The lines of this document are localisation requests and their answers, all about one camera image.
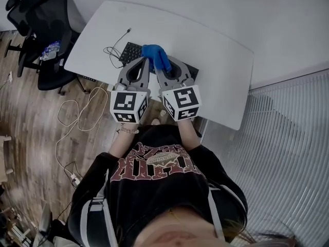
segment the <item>white cube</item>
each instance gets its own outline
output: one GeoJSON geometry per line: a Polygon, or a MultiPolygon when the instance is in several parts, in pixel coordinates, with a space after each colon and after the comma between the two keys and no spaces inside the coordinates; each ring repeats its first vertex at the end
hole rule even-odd
{"type": "Polygon", "coordinates": [[[139,124],[148,106],[146,92],[111,91],[109,110],[116,122],[139,124]]]}
{"type": "Polygon", "coordinates": [[[162,93],[162,101],[175,121],[197,116],[202,104],[197,85],[165,91],[162,93]]]}

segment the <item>white desk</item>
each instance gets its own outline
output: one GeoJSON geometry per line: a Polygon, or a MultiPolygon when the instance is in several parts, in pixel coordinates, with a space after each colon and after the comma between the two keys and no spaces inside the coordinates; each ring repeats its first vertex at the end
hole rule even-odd
{"type": "MultiPolygon", "coordinates": [[[[104,1],[82,31],[65,69],[114,85],[121,69],[112,66],[103,48],[132,28],[117,45],[128,41],[158,44],[167,54],[199,69],[196,84],[203,105],[199,116],[235,130],[240,128],[250,84],[253,54],[235,41],[199,23],[159,9],[104,1]]],[[[112,58],[116,66],[121,62],[112,58]]],[[[150,74],[151,97],[159,84],[150,74]]]]}

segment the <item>white blind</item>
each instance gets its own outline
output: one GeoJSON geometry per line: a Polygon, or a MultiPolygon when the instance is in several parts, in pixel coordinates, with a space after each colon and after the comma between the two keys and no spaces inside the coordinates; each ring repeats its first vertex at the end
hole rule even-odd
{"type": "Polygon", "coordinates": [[[322,247],[329,238],[329,72],[250,91],[242,126],[220,160],[246,195],[251,232],[287,232],[285,224],[304,246],[322,247]]]}

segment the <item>wooden floor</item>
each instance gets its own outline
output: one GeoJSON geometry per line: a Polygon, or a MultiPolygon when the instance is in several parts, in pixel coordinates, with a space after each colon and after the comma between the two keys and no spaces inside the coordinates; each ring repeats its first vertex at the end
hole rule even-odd
{"type": "MultiPolygon", "coordinates": [[[[60,96],[56,90],[39,91],[38,75],[32,69],[25,68],[22,77],[18,78],[19,52],[10,51],[6,58],[3,55],[10,39],[13,45],[18,45],[23,42],[23,38],[16,31],[6,31],[0,33],[0,39],[0,86],[6,81],[8,74],[11,71],[13,73],[13,82],[6,83],[0,90],[0,135],[12,137],[12,141],[7,142],[5,164],[6,168],[14,170],[14,174],[8,176],[4,196],[21,214],[22,229],[33,229],[32,222],[39,224],[45,202],[50,204],[53,216],[57,217],[71,201],[74,189],[55,159],[55,144],[68,131],[68,128],[57,121],[57,114],[63,101],[69,99],[76,100],[81,109],[87,103],[88,95],[82,93],[76,82],[64,87],[67,91],[65,96],[60,96]]],[[[88,89],[100,85],[100,82],[81,81],[88,89]]],[[[99,93],[82,115],[80,126],[91,128],[100,116],[105,102],[105,94],[99,93]]],[[[65,104],[60,118],[66,124],[76,119],[76,105],[65,104]]],[[[63,165],[76,161],[79,172],[83,175],[97,154],[108,151],[116,127],[117,124],[109,113],[108,101],[100,124],[90,132],[75,128],[59,143],[59,160],[63,165]]]]}

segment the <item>printed graphic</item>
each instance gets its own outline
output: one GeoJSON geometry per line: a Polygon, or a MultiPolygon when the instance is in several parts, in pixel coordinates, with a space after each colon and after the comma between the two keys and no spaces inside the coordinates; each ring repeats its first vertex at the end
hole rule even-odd
{"type": "Polygon", "coordinates": [[[163,100],[164,100],[164,107],[166,107],[170,115],[174,118],[175,117],[174,108],[171,106],[171,104],[168,102],[168,100],[165,97],[163,97],[163,100]]]}
{"type": "Polygon", "coordinates": [[[114,110],[133,111],[135,107],[136,93],[117,93],[114,110]]]}
{"type": "Polygon", "coordinates": [[[138,142],[134,149],[118,161],[111,182],[129,180],[159,180],[174,173],[203,175],[181,145],[161,147],[144,146],[138,142]]]}
{"type": "Polygon", "coordinates": [[[148,97],[146,96],[144,101],[142,102],[141,106],[138,109],[138,119],[141,120],[144,112],[146,111],[148,107],[148,97]]]}
{"type": "Polygon", "coordinates": [[[183,108],[183,107],[188,107],[188,106],[193,106],[193,105],[199,104],[199,102],[197,101],[194,89],[192,87],[174,91],[174,94],[175,94],[178,108],[183,108]]]}
{"type": "Polygon", "coordinates": [[[192,108],[192,109],[188,109],[188,110],[184,110],[184,111],[180,111],[178,113],[178,120],[181,120],[181,119],[186,119],[186,118],[190,118],[190,117],[193,117],[196,115],[197,113],[197,110],[199,108],[196,107],[196,108],[192,108]]]}
{"type": "Polygon", "coordinates": [[[114,113],[119,122],[136,122],[135,115],[128,113],[114,113]]]}
{"type": "Polygon", "coordinates": [[[158,153],[149,159],[147,159],[146,163],[148,165],[153,165],[155,167],[166,167],[170,163],[174,163],[176,158],[179,157],[179,154],[173,153],[173,152],[162,152],[158,153]]]}

